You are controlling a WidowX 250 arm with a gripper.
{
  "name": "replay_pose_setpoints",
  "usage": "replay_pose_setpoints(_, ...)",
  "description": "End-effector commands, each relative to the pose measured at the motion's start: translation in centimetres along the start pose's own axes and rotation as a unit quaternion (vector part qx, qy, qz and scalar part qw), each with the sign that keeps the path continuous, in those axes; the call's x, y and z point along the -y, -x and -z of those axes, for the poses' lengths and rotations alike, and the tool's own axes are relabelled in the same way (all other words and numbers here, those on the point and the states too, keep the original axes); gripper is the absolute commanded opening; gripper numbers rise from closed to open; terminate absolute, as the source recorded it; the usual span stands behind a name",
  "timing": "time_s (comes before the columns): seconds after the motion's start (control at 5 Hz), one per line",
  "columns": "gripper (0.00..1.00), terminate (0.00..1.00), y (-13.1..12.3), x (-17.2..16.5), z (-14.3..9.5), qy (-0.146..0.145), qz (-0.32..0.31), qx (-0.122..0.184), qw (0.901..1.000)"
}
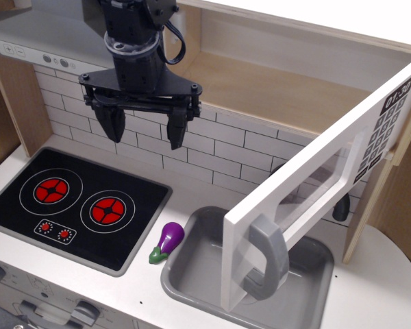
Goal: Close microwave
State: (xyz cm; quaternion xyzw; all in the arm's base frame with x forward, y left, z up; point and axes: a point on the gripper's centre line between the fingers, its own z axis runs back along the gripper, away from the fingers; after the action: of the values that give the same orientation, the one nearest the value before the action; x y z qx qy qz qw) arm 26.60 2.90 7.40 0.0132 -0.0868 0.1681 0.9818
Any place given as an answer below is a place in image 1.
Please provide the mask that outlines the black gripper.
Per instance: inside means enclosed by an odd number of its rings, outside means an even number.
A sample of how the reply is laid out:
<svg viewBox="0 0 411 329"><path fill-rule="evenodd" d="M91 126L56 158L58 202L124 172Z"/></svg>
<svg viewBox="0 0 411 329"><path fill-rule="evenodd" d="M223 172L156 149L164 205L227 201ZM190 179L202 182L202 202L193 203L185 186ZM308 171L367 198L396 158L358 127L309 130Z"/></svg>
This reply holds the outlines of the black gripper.
<svg viewBox="0 0 411 329"><path fill-rule="evenodd" d="M169 69L184 58L185 46L168 59L163 46L142 54L113 55L113 69L83 73L79 83L86 89L85 104L94 111L106 136L119 143L125 130L124 110L168 115L166 127L171 149L182 147L187 121L201 112L202 87Z"/></svg>

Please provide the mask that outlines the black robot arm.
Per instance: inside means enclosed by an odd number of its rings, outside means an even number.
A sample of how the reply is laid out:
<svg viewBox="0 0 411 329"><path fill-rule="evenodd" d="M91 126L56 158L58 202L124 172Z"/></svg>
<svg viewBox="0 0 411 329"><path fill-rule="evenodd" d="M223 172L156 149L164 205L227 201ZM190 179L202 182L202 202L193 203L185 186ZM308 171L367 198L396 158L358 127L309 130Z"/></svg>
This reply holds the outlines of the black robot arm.
<svg viewBox="0 0 411 329"><path fill-rule="evenodd" d="M79 83L86 91L85 104L115 143L123 136L126 110L165 114L171 149L179 149L188 122L200 115L202 87L169 70L186 53L185 42L173 59L168 59L164 51L164 29L183 38L170 21L179 10L176 1L100 4L106 26L104 43L114 68L80 75Z"/></svg>

